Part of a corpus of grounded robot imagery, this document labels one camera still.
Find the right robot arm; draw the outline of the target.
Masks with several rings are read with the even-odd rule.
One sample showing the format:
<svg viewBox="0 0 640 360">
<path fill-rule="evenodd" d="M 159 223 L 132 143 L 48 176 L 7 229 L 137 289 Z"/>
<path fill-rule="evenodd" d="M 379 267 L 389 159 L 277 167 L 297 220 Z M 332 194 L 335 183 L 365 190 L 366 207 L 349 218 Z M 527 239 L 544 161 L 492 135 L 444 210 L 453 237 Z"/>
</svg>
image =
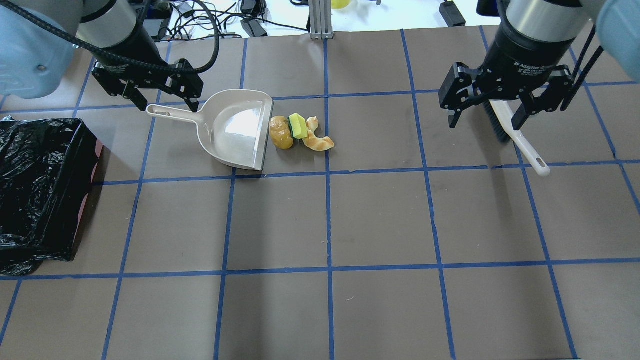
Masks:
<svg viewBox="0 0 640 360">
<path fill-rule="evenodd" d="M 490 100 L 521 101 L 515 130 L 540 112 L 564 111 L 604 51 L 639 80 L 637 0 L 480 0 L 477 13 L 500 25 L 481 66 L 454 63 L 439 89 L 450 128 L 464 110 Z M 589 20 L 599 47 L 578 75 L 560 61 Z"/>
</svg>

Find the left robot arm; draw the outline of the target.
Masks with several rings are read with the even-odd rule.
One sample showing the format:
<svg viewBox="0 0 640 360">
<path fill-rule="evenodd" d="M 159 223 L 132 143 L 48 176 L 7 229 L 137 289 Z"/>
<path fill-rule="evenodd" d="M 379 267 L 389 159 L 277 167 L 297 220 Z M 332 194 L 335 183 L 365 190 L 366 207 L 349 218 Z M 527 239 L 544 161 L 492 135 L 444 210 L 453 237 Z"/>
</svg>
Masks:
<svg viewBox="0 0 640 360">
<path fill-rule="evenodd" d="M 218 59 L 221 34 L 203 66 L 181 58 L 167 63 L 144 28 L 145 13 L 126 0 L 3 0 L 1 2 L 1 95 L 34 100 L 57 90 L 75 48 L 90 52 L 91 73 L 112 97 L 139 110 L 148 101 L 142 89 L 181 98 L 193 112 L 204 89 L 201 73 Z"/>
</svg>

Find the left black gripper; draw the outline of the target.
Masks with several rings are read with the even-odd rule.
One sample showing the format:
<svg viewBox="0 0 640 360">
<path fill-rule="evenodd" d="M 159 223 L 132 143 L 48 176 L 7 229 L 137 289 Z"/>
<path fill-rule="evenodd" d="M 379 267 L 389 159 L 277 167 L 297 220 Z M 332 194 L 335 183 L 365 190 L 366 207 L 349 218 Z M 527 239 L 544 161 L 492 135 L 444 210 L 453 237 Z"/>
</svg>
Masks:
<svg viewBox="0 0 640 360">
<path fill-rule="evenodd" d="M 154 89 L 183 99 L 193 113 L 199 111 L 204 66 L 194 67 L 185 58 L 168 63 L 142 25 L 133 25 L 112 46 L 93 47 L 97 51 L 91 52 L 96 59 L 91 74 L 108 95 L 121 96 L 144 112 L 148 100 L 141 91 Z"/>
</svg>

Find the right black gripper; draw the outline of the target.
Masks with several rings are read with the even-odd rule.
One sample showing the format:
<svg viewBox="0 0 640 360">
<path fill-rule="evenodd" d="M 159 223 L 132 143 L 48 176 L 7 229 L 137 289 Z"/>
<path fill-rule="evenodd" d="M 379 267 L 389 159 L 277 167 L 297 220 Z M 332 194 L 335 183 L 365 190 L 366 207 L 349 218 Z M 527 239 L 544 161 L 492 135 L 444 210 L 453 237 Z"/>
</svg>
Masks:
<svg viewBox="0 0 640 360">
<path fill-rule="evenodd" d="M 511 118 L 515 131 L 533 113 L 557 110 L 573 87 L 569 67 L 560 64 L 572 43 L 534 39 L 502 22 L 479 68 L 455 62 L 448 71 L 438 91 L 448 127 L 455 129 L 464 110 L 489 100 L 521 100 Z"/>
</svg>

